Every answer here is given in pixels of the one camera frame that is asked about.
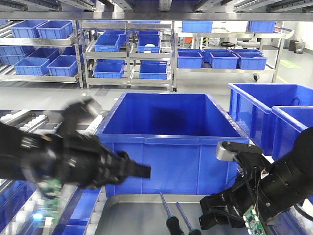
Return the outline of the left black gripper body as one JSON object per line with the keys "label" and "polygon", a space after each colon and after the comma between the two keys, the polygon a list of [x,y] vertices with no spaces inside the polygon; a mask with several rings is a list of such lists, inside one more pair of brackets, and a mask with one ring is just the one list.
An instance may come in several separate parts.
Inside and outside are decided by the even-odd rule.
{"label": "left black gripper body", "polygon": [[41,136],[43,162],[41,179],[95,189],[122,183],[122,158],[104,147],[96,136],[78,134],[62,138]]}

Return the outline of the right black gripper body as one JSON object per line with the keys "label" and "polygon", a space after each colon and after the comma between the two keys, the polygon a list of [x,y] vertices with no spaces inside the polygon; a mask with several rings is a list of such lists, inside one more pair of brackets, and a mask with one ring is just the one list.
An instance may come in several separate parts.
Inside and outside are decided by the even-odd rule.
{"label": "right black gripper body", "polygon": [[205,196],[200,200],[202,215],[199,223],[202,230],[209,230],[216,225],[231,225],[232,228],[243,228],[244,213],[253,207],[258,213],[259,221],[264,225],[264,219],[258,206],[260,182],[254,186],[243,184],[233,186],[220,193]]}

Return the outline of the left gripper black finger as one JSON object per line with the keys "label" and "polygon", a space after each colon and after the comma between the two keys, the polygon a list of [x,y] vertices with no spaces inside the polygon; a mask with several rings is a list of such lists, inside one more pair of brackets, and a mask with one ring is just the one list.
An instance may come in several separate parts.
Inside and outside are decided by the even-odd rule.
{"label": "left gripper black finger", "polygon": [[117,151],[117,155],[121,158],[119,165],[119,178],[124,181],[127,177],[138,177],[150,179],[151,167],[142,165],[130,159],[125,151]]}

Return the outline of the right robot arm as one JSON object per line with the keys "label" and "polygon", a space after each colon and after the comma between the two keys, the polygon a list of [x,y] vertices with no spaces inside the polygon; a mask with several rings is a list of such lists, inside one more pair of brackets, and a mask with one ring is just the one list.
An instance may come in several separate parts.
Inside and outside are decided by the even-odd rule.
{"label": "right robot arm", "polygon": [[256,145],[220,141],[217,158],[242,169],[234,184],[200,200],[202,230],[229,224],[245,226],[244,213],[253,208],[268,222],[313,194],[313,129],[302,131],[291,151],[270,163]]}

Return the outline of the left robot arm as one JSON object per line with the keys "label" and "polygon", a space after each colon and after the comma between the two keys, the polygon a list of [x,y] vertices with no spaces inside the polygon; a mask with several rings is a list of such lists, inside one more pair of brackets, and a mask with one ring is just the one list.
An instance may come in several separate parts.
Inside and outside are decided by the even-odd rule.
{"label": "left robot arm", "polygon": [[149,179],[151,167],[125,151],[110,151],[95,135],[38,135],[1,124],[0,177],[36,183],[53,178],[62,185],[96,189],[127,177]]}

